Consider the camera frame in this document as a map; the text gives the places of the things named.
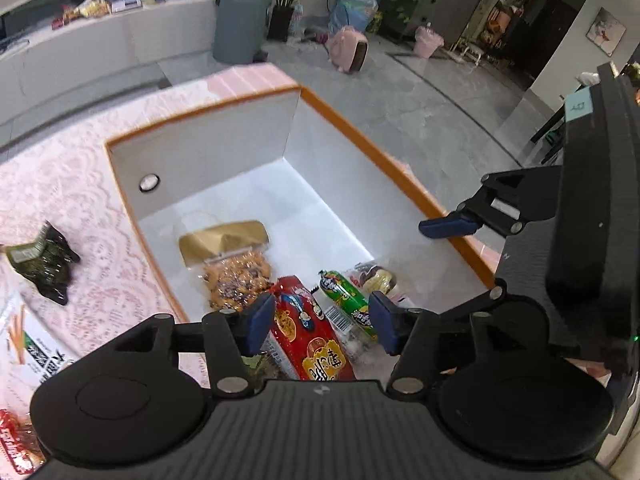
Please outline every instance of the gray cabinet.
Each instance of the gray cabinet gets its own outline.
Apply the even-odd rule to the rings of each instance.
[[[385,25],[403,35],[412,35],[421,25],[431,23],[431,28],[447,43],[455,43],[480,0],[419,0],[408,23],[393,16],[385,16]]]

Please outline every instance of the round hole in box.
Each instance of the round hole in box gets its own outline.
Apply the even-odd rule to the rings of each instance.
[[[160,185],[160,177],[155,173],[146,174],[140,179],[140,191],[142,193],[151,193]]]

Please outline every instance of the white stool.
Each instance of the white stool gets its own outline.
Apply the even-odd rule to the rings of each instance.
[[[462,53],[462,57],[469,56],[476,62],[476,66],[480,64],[480,58],[484,55],[484,50],[482,50],[479,46],[469,43],[464,52]]]

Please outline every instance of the green label sticker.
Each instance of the green label sticker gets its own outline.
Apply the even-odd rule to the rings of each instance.
[[[567,122],[589,114],[593,114],[593,103],[588,87],[569,94],[564,100],[564,116]]]

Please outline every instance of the pink fan heater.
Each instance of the pink fan heater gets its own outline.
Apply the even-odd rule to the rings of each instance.
[[[331,62],[339,72],[357,72],[361,69],[367,56],[369,42],[364,34],[351,25],[341,28],[337,34],[326,41]]]

